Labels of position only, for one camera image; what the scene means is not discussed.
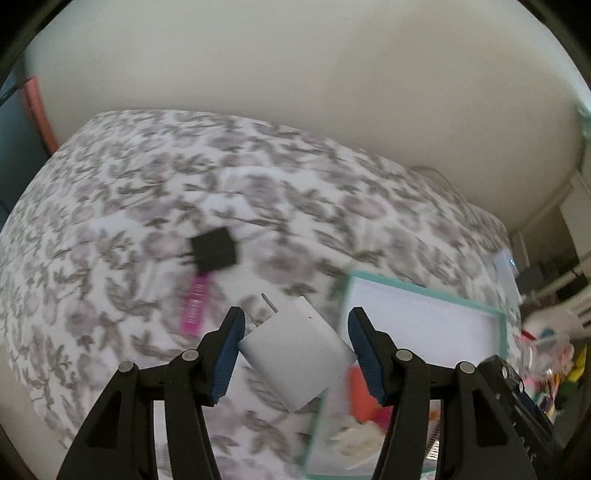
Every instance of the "white wall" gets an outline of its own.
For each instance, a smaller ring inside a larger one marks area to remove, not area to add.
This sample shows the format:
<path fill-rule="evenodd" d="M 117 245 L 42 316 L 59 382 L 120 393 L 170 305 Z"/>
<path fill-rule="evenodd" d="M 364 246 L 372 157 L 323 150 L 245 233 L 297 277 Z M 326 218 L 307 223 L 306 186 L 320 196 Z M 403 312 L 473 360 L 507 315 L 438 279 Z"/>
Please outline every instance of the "white wall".
<path fill-rule="evenodd" d="M 74 0 L 27 51 L 60 141 L 122 108 L 235 113 L 440 169 L 515 227 L 588 96 L 517 0 Z"/>

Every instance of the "pink lip gloss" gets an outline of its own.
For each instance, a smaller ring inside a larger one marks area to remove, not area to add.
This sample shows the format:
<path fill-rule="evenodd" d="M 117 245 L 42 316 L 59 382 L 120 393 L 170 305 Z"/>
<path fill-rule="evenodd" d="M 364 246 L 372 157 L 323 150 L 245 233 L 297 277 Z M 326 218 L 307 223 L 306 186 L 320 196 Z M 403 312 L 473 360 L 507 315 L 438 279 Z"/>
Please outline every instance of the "pink lip gloss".
<path fill-rule="evenodd" d="M 196 275 L 193 278 L 181 320 L 182 334 L 195 336 L 200 334 L 209 296 L 210 282 L 211 277 L 207 273 Z"/>

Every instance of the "bed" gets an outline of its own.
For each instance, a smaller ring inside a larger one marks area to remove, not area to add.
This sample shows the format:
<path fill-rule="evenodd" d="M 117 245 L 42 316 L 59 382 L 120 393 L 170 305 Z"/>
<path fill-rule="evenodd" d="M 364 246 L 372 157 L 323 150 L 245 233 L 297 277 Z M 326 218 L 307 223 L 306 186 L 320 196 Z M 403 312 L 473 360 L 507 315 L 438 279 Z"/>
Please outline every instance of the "bed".
<path fill-rule="evenodd" d="M 173 110 L 97 115 L 28 186 L 0 233 L 0 338 L 36 412 L 67 447 L 123 360 L 162 364 L 194 275 L 187 238 L 228 226 L 239 264 L 216 272 L 204 332 L 241 306 L 247 331 L 306 296 L 329 322 L 351 269 L 518 312 L 490 262 L 497 218 L 399 164 L 295 128 Z M 289 414 L 239 357 L 206 422 L 222 477 L 299 478 L 314 400 Z M 160 472 L 170 476 L 162 419 Z"/>

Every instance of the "black square object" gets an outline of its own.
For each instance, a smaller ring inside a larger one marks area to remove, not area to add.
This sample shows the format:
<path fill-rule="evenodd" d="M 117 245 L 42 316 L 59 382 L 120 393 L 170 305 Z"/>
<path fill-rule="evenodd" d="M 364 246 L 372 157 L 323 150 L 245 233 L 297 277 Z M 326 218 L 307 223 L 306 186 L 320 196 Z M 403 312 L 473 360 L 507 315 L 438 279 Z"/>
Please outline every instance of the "black square object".
<path fill-rule="evenodd" d="M 236 242 L 226 227 L 194 236 L 191 247 L 199 274 L 236 264 Z"/>

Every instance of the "blue gripper pad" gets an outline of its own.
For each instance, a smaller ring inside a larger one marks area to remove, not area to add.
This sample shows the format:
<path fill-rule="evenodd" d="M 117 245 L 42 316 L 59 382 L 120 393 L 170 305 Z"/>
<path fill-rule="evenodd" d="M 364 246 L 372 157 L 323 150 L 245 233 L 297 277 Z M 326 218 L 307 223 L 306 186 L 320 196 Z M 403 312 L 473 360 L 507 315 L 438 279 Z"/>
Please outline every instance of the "blue gripper pad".
<path fill-rule="evenodd" d="M 380 405 L 386 400 L 386 390 L 384 388 L 384 370 L 378 359 L 372 344 L 366 335 L 355 309 L 349 312 L 348 320 L 349 339 L 353 345 L 353 350 L 357 354 L 357 360 L 369 394 L 375 398 Z"/>
<path fill-rule="evenodd" d="M 207 394 L 209 400 L 217 403 L 228 391 L 228 385 L 236 360 L 238 358 L 238 342 L 244 337 L 246 329 L 246 319 L 244 312 L 240 310 L 232 326 L 228 330 L 226 340 L 219 350 L 217 360 L 213 366 L 213 382 L 212 387 Z"/>

